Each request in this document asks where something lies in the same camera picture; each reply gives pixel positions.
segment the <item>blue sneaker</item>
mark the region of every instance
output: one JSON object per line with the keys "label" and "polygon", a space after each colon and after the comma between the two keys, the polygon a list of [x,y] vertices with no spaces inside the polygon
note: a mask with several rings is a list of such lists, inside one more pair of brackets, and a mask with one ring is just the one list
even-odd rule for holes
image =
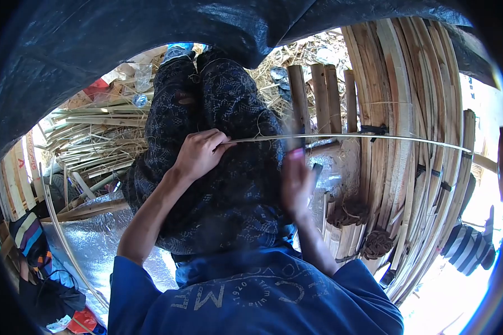
{"label": "blue sneaker", "polygon": [[180,47],[180,48],[182,48],[184,50],[191,51],[192,48],[194,47],[194,44],[193,43],[172,43],[172,44],[168,44],[168,50],[170,50],[173,47]]}
{"label": "blue sneaker", "polygon": [[166,63],[170,59],[182,56],[188,56],[191,57],[191,59],[194,59],[194,52],[192,51],[193,47],[194,47],[193,43],[168,44],[168,50],[166,51],[166,55],[164,55],[162,64]]}

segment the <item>dark blue patterned fabric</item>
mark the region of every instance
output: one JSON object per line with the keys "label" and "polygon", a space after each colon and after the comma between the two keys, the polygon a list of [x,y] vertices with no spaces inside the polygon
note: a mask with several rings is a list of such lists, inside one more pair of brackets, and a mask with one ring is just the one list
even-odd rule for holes
{"label": "dark blue patterned fabric", "polygon": [[[189,133],[217,128],[233,139],[278,135],[274,112],[255,81],[219,50],[161,65],[145,127],[148,150],[132,165],[123,193],[135,213],[175,163]],[[280,204],[281,141],[240,143],[198,179],[169,212],[156,245],[174,255],[272,247],[291,224]]]}

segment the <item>tire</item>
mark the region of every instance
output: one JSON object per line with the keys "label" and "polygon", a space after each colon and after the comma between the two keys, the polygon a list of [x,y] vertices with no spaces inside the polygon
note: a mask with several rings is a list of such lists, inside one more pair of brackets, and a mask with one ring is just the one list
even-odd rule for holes
{"label": "tire", "polygon": [[[57,212],[65,208],[65,196],[64,196],[64,178],[62,174],[52,175],[52,185],[50,185],[50,177],[43,177],[45,185],[49,186],[50,198],[54,204],[54,210]],[[80,193],[76,190],[71,183],[68,182],[67,185],[67,200],[71,202],[74,198],[78,197]]]}

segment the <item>striped cloth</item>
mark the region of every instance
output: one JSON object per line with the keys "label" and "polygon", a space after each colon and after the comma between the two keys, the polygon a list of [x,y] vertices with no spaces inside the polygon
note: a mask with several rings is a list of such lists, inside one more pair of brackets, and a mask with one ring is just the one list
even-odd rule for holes
{"label": "striped cloth", "polygon": [[10,235],[15,246],[26,257],[37,276],[47,278],[52,272],[52,254],[43,233],[41,222],[33,212],[28,212],[19,220],[10,223]]}
{"label": "striped cloth", "polygon": [[488,270],[496,255],[492,245],[493,232],[493,206],[490,209],[490,218],[485,225],[485,231],[480,232],[467,224],[458,224],[453,228],[449,239],[440,253],[449,263],[466,276],[472,274],[476,267],[482,263]]}

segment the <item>fingernail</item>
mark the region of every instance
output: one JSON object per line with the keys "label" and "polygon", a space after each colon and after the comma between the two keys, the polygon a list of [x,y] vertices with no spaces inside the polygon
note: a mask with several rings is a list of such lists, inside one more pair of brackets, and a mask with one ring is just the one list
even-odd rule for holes
{"label": "fingernail", "polygon": [[300,159],[303,157],[303,148],[294,149],[289,151],[288,158],[289,159]]}

